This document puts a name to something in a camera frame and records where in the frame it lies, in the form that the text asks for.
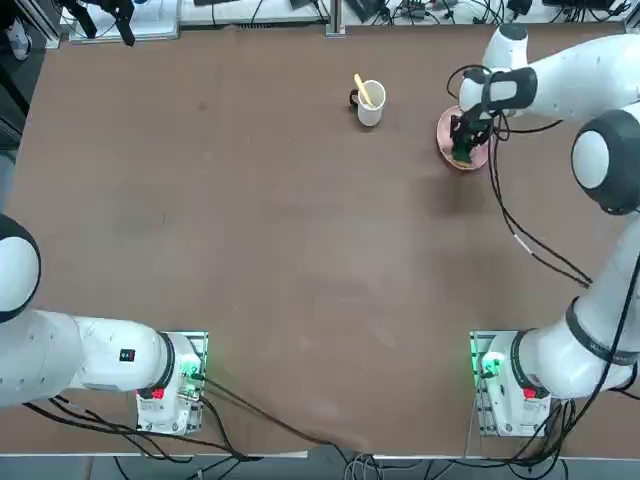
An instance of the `tabletop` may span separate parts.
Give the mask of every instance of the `tabletop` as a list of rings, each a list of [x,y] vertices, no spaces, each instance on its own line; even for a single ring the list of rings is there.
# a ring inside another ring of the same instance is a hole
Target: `tabletop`
[[[531,28],[530,58],[615,28]],[[492,31],[228,29],[47,53],[8,209],[42,251],[34,306],[207,330],[208,374],[299,429],[360,451],[461,455],[469,332],[547,325],[578,294],[510,237],[487,172],[453,172],[437,153],[446,80]],[[370,131],[347,107],[355,71],[387,90]],[[514,135],[501,178],[520,222],[595,275],[622,223],[573,180],[579,127]],[[122,394],[73,398],[135,414]],[[239,450],[308,447],[216,402]],[[636,413],[602,394],[563,453],[640,458]],[[0,419],[5,453],[131,451],[21,407]],[[211,419],[197,437],[219,440]],[[518,444],[473,437],[473,455]]]

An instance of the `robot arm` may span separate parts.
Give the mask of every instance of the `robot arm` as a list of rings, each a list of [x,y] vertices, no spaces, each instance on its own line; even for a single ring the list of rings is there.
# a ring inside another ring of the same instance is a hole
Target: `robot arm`
[[[203,359],[184,334],[104,318],[31,310],[40,281],[33,237],[0,214],[0,407],[50,398],[67,388],[136,391],[138,425],[196,430]]]
[[[531,64],[526,42],[524,27],[503,25],[487,47],[483,68],[464,73],[459,95],[464,113],[452,120],[454,152],[475,147],[469,142],[477,134],[473,129],[491,128],[499,114],[582,122],[571,152],[574,176],[605,212],[629,215],[631,221],[602,272],[558,322],[497,333],[480,362],[498,433],[515,436],[533,433],[546,418],[551,397],[592,394],[640,253],[640,70],[633,63],[640,40],[600,38]],[[636,300],[627,316],[605,390],[632,375],[640,352],[638,306]]]

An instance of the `white cup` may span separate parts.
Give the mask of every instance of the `white cup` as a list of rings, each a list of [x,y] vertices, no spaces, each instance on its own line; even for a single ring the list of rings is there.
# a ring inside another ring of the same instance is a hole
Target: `white cup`
[[[358,120],[365,127],[373,127],[377,125],[382,117],[382,109],[387,101],[387,92],[380,82],[375,80],[367,80],[364,82],[364,87],[367,89],[369,98],[373,107],[370,107],[367,102],[362,98],[362,93],[358,89],[351,90],[351,96],[349,101],[351,106],[358,109]]]

